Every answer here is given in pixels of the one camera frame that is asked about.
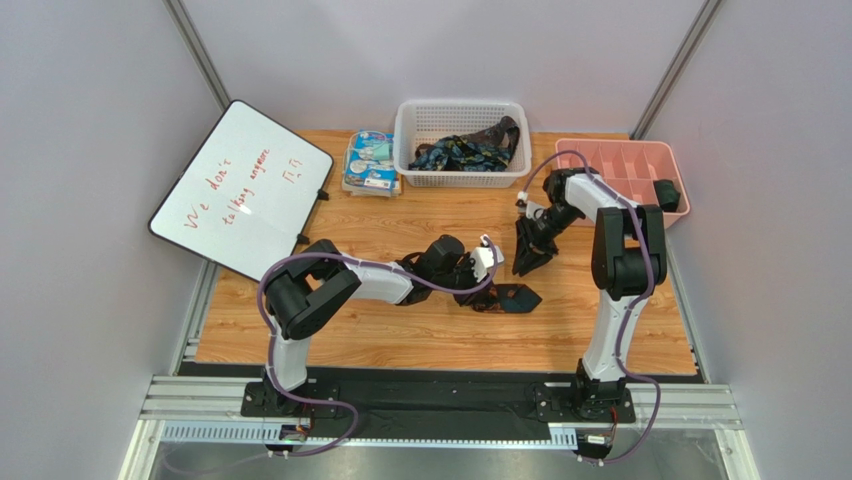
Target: wood grain surface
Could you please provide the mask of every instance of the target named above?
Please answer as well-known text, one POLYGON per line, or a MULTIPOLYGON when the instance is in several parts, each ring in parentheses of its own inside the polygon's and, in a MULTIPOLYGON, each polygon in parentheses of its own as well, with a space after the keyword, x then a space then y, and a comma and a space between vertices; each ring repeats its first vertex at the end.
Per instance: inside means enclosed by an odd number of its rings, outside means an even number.
MULTIPOLYGON (((353 300, 313 338, 309 364, 353 367, 465 370, 574 371, 591 340, 598 306, 589 262, 592 228, 571 227, 558 239, 560 254, 523 279, 511 274, 515 253, 515 198, 508 189, 443 189, 404 186, 399 198, 351 197, 343 192, 341 162, 352 132, 303 131, 305 139, 335 160, 326 189, 307 228, 312 241, 331 239, 343 252, 382 262, 424 250, 442 234, 476 246, 487 233, 506 255, 500 283, 526 283, 542 303, 531 314, 475 313, 449 295, 397 307, 353 300)), ((533 165, 554 152, 557 139, 616 138, 619 134, 537 133, 533 165)), ((546 198, 542 178, 531 197, 546 198)), ((256 283, 222 271, 196 354, 199 362, 263 363, 268 330, 255 308, 256 283)), ((667 280, 642 312, 628 365, 639 372, 694 374, 677 303, 667 280)))

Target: pink organizer tray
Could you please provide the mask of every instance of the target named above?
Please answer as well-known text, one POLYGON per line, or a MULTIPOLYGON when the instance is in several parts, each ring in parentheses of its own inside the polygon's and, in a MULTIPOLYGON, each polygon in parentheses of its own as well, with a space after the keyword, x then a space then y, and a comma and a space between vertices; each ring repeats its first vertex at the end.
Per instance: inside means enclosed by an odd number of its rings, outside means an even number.
MULTIPOLYGON (((618 193, 639 204, 657 203, 654 180, 671 180, 680 192, 676 212, 663 212, 663 223, 669 228, 680 217, 689 213, 689 199, 683 189, 683 180, 677 169, 672 149, 663 142, 638 142, 630 140, 579 140, 562 138, 556 142, 556 151, 577 150, 589 161, 589 166, 600 172, 603 179, 618 193)), ((576 155, 562 155, 556 168, 582 167, 576 155)), ((578 220, 574 225, 592 226, 588 220, 578 220)))

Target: red handwriting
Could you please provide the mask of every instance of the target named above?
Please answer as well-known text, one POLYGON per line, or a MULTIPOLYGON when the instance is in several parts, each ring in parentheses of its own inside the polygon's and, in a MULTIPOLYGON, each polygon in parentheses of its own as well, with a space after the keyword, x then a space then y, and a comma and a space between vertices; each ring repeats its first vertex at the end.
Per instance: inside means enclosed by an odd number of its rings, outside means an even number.
MULTIPOLYGON (((293 167, 293 170, 298 170, 299 166, 302 165, 302 162, 296 160, 295 158, 291 158, 289 163, 290 166, 293 167)), ((294 178, 299 178, 302 176, 302 174, 284 170, 284 173, 281 176, 284 177, 284 180, 287 180, 290 183, 296 183, 294 178)))
MULTIPOLYGON (((225 165, 230 165, 230 164, 231 164, 231 161, 226 158, 224 162, 219 163, 219 166, 224 167, 225 165)), ((210 180, 209 178, 205 178, 205 180, 207 180, 207 183, 210 184, 210 188, 212 188, 213 190, 219 190, 219 185, 221 185, 222 182, 225 181, 225 177, 227 175, 228 175, 228 171, 225 170, 225 169, 222 169, 222 170, 219 170, 219 172, 216 175, 213 176, 213 178, 216 180, 215 182, 213 180, 210 180)))
MULTIPOLYGON (((205 211, 210 209, 209 205, 204 205, 203 203, 199 203, 198 206, 201 207, 201 209, 205 210, 205 211)), ((186 221, 189 222, 189 223, 184 223, 183 226, 189 227, 189 228, 198 228, 198 224, 195 223, 195 221, 198 220, 198 212, 195 210, 195 207, 193 207, 191 205, 190 205, 189 208, 192 209, 192 213, 186 214, 186 221)))
POLYGON ((295 178, 299 178, 299 177, 301 177, 301 176, 302 176, 302 174, 301 174, 301 173, 288 172, 287 170, 284 170, 284 175, 281 175, 281 176, 282 176, 282 177, 284 177, 284 180, 287 180, 287 181, 288 181, 288 182, 290 182, 290 183, 296 183, 296 182, 293 180, 293 178, 294 178, 294 177, 295 177, 295 178))
MULTIPOLYGON (((243 205, 246 203, 246 199, 249 195, 254 197, 255 193, 248 188, 244 188, 242 193, 237 195, 237 198, 232 199, 230 203, 228 203, 228 208, 237 213, 246 211, 246 207, 243 207, 243 205)), ((225 225, 233 225, 236 218, 236 213, 229 213, 222 217, 222 221, 225 222, 225 225)))
POLYGON ((266 172, 266 169, 263 168, 264 162, 266 162, 266 155, 269 154, 269 150, 264 150, 260 152, 260 156, 257 157, 257 160, 254 162, 254 168, 251 171, 251 179, 254 180, 261 172, 266 172))

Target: white wall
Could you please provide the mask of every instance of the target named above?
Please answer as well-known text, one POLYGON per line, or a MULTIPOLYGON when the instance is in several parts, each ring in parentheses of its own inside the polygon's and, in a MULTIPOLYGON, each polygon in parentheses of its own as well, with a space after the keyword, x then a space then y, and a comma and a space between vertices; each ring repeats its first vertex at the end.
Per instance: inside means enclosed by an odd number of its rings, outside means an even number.
POLYGON ((628 132, 702 0, 185 0, 232 98, 291 128, 392 127, 498 98, 530 128, 628 132))
POLYGON ((681 166, 674 254, 764 479, 852 468, 850 24, 848 0, 727 2, 649 135, 681 166))
POLYGON ((200 260, 148 234, 218 109, 158 0, 0 4, 0 477, 113 479, 200 260))

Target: whiteboard black frame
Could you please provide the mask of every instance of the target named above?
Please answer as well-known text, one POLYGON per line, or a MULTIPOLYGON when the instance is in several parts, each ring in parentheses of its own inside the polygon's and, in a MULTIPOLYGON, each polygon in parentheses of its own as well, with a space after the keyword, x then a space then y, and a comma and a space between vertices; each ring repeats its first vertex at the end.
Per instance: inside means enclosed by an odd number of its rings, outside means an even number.
MULTIPOLYGON (((264 117, 266 117, 267 119, 269 119, 270 121, 272 121, 273 123, 275 123, 276 125, 278 125, 279 127, 281 127, 281 128, 283 128, 284 130, 287 130, 288 132, 292 133, 293 135, 295 135, 296 137, 298 137, 300 140, 303 140, 305 143, 307 143, 307 144, 309 144, 310 146, 312 146, 312 147, 316 148, 316 149, 317 149, 317 150, 319 150, 320 152, 322 152, 322 153, 324 153, 324 154, 328 155, 328 156, 329 156, 329 158, 331 158, 331 166, 329 166, 329 167, 328 167, 328 172, 326 172, 326 174, 325 174, 325 178, 324 178, 324 179, 323 179, 323 181, 322 181, 322 186, 321 186, 321 189, 320 189, 321 191, 325 192, 325 187, 326 187, 326 185, 328 184, 328 178, 331 176, 331 170, 334 168, 334 165, 335 165, 334 155, 332 155, 332 154, 330 154, 330 153, 326 152, 325 150, 323 150, 323 149, 319 148, 318 146, 314 145, 313 143, 309 142, 309 141, 308 141, 308 140, 306 140, 303 136, 299 135, 299 134, 298 134, 298 133, 296 133, 295 131, 293 131, 293 130, 291 130, 291 129, 287 128, 287 127, 286 127, 286 126, 284 126, 284 125, 282 125, 280 122, 276 121, 274 118, 270 117, 269 115, 267 115, 267 114, 265 114, 265 113, 261 112, 260 110, 258 110, 257 108, 255 108, 252 104, 250 104, 250 103, 248 103, 248 102, 246 102, 246 101, 244 101, 244 100, 234 99, 234 100, 231 100, 231 103, 229 103, 229 104, 228 104, 228 107, 225 109, 225 111, 223 111, 223 112, 222 112, 222 115, 220 115, 220 116, 219 116, 219 119, 218 119, 218 120, 216 120, 216 124, 215 124, 215 125, 213 125, 213 128, 211 128, 211 129, 210 129, 210 131, 207 133, 207 136, 205 136, 205 137, 204 137, 204 141, 202 141, 202 142, 201 142, 201 145, 199 145, 199 146, 198 146, 198 148, 197 148, 197 149, 195 149, 195 153, 193 153, 193 154, 192 154, 192 157, 190 157, 189 162, 187 162, 186 166, 185 166, 185 167, 183 167, 183 170, 181 170, 180 175, 178 175, 177 180, 175 180, 175 182, 174 182, 174 183, 172 184, 172 186, 169 188, 169 191, 168 191, 168 192, 166 193, 166 195, 163 197, 163 200, 162 200, 162 201, 160 201, 160 204, 157 206, 157 209, 154 211, 154 214, 153 214, 153 215, 151 215, 151 219, 150 219, 150 220, 148 220, 148 232, 150 232, 150 233, 151 233, 151 235, 153 235, 153 236, 155 236, 155 237, 157 237, 157 238, 159 238, 159 239, 161 239, 161 240, 165 240, 166 242, 168 242, 168 243, 170 243, 170 244, 172 244, 172 245, 175 245, 175 246, 179 247, 179 248, 180 248, 180 249, 182 249, 182 250, 186 250, 187 252, 190 252, 190 253, 192 253, 192 254, 194 254, 194 255, 197 255, 197 256, 199 256, 199 257, 203 258, 204 260, 207 260, 208 262, 211 262, 211 263, 214 263, 214 264, 216 264, 216 265, 219 265, 219 266, 222 266, 222 267, 224 267, 224 268, 227 268, 228 270, 230 270, 230 271, 232 271, 232 272, 234 272, 234 273, 237 273, 237 274, 239 274, 239 275, 241 275, 241 276, 243 276, 243 277, 246 277, 246 278, 248 278, 248 279, 250 279, 250 280, 254 280, 255 282, 259 282, 259 281, 260 281, 260 279, 259 279, 259 278, 252 278, 251 276, 249 276, 249 275, 247 275, 247 274, 245 274, 245 273, 243 273, 243 272, 240 272, 240 271, 238 271, 238 270, 234 269, 233 267, 230 267, 230 266, 228 266, 228 265, 225 265, 225 264, 224 264, 224 263, 222 263, 222 262, 218 262, 218 261, 216 261, 216 260, 214 260, 214 259, 212 259, 212 258, 210 258, 210 257, 207 257, 206 255, 202 255, 201 253, 196 252, 195 250, 193 250, 193 249, 191 249, 191 248, 189 248, 189 247, 187 247, 187 246, 181 245, 180 243, 177 243, 177 242, 175 242, 175 241, 173 241, 173 240, 171 240, 171 239, 168 239, 168 238, 166 238, 166 237, 164 237, 164 236, 162 236, 162 235, 159 235, 159 234, 157 234, 156 232, 154 232, 154 229, 151 227, 151 223, 153 223, 153 222, 154 222, 154 218, 156 218, 156 217, 157 217, 157 214, 158 214, 158 213, 160 213, 160 210, 163 208, 163 205, 165 205, 166 201, 169 199, 169 197, 171 196, 172 192, 174 192, 174 189, 178 186, 178 184, 180 183, 180 181, 181 181, 181 180, 183 180, 183 177, 184 177, 184 175, 186 174, 186 171, 187 171, 187 170, 189 170, 189 167, 190 167, 190 166, 192 166, 192 162, 193 162, 193 161, 195 161, 195 159, 196 159, 196 158, 198 158, 198 154, 199 154, 199 152, 201 152, 201 149, 202 149, 202 148, 204 148, 204 145, 206 145, 206 144, 207 144, 207 141, 208 141, 208 140, 210 140, 210 136, 211 136, 211 135, 213 135, 213 132, 215 132, 215 131, 216 131, 216 127, 218 127, 218 126, 219 126, 219 123, 221 123, 222 119, 223 119, 223 118, 225 118, 225 115, 227 115, 228 111, 231 109, 231 107, 232 107, 232 106, 234 106, 234 104, 235 104, 235 103, 242 103, 242 104, 244 104, 244 105, 248 106, 249 108, 251 108, 252 110, 256 111, 257 113, 259 113, 259 114, 263 115, 264 117)), ((307 218, 305 219, 305 223, 302 225, 302 228, 301 228, 301 229, 299 229, 299 233, 300 233, 301 235, 304 235, 304 234, 305 234, 305 228, 308 226, 308 223, 310 223, 310 221, 313 219, 313 217, 314 217, 314 212, 316 211, 316 208, 317 208, 317 202, 319 202, 319 201, 320 201, 320 198, 319 198, 319 191, 317 191, 317 196, 316 196, 316 198, 314 198, 314 203, 311 205, 311 210, 310 210, 310 212, 308 212, 308 216, 307 216, 307 218)), ((296 243, 293 245, 293 249, 290 251, 289 255, 292 255, 292 254, 296 251, 296 247, 297 247, 298 245, 299 245, 299 241, 297 240, 297 241, 296 241, 296 243)))

